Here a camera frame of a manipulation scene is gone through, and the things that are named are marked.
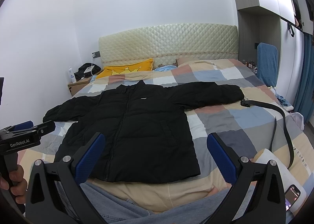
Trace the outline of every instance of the jacket pocket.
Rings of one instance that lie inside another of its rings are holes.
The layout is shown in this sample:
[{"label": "jacket pocket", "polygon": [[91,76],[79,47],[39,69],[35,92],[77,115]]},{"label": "jacket pocket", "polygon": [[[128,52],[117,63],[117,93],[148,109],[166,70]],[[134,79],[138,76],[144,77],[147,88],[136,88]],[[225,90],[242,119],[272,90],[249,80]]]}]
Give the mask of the jacket pocket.
[{"label": "jacket pocket", "polygon": [[167,142],[168,142],[169,146],[175,146],[176,145],[176,139],[172,135],[171,130],[170,130],[167,122],[161,121],[161,126],[162,126],[162,129],[164,131],[165,138],[167,138]]}]

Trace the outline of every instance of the bedside table drawer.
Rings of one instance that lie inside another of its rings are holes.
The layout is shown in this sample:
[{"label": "bedside table drawer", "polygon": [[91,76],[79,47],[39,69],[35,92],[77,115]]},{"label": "bedside table drawer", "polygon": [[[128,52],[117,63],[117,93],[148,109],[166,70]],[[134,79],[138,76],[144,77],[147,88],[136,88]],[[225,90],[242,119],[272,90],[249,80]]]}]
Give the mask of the bedside table drawer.
[{"label": "bedside table drawer", "polygon": [[69,90],[71,92],[71,95],[74,96],[82,88],[84,88],[87,84],[88,84],[88,82],[87,83],[78,84],[78,85],[69,86]]}]

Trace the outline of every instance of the blue gripper pad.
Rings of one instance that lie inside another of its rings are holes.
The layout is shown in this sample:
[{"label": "blue gripper pad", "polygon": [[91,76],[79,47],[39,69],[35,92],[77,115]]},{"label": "blue gripper pad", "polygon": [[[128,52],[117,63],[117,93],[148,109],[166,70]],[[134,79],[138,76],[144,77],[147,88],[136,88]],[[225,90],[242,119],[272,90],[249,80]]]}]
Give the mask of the blue gripper pad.
[{"label": "blue gripper pad", "polygon": [[77,185],[86,182],[98,158],[103,152],[105,144],[105,136],[99,134],[80,161],[76,164],[74,180]]},{"label": "blue gripper pad", "polygon": [[18,131],[18,130],[22,130],[22,129],[29,129],[31,127],[34,127],[33,122],[32,121],[26,121],[26,122],[23,122],[21,124],[15,125],[13,131]]},{"label": "blue gripper pad", "polygon": [[224,180],[234,185],[237,181],[236,167],[212,134],[207,137],[207,149],[216,162]]}]

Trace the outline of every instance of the black jacket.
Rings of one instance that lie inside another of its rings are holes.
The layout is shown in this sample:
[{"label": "black jacket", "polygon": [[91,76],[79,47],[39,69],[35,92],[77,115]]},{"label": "black jacket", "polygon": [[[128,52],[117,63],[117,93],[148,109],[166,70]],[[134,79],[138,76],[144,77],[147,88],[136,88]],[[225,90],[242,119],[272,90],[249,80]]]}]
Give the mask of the black jacket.
[{"label": "black jacket", "polygon": [[98,96],[72,98],[49,110],[43,121],[78,121],[69,128],[55,161],[73,155],[100,132],[106,146],[91,177],[167,183],[200,174],[184,110],[243,98],[236,85],[193,82],[164,88],[139,81]]}]

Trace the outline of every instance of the jacket sleeve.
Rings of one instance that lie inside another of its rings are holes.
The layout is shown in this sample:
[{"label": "jacket sleeve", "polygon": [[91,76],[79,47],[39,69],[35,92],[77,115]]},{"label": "jacket sleeve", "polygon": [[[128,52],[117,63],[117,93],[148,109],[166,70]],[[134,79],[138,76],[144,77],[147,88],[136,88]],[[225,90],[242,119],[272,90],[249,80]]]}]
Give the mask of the jacket sleeve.
[{"label": "jacket sleeve", "polygon": [[207,105],[228,104],[244,99],[237,85],[217,85],[214,82],[193,82],[164,88],[166,98],[184,109]]},{"label": "jacket sleeve", "polygon": [[43,117],[42,121],[77,121],[84,116],[98,103],[101,95],[81,96],[69,99],[62,105],[50,109]]}]

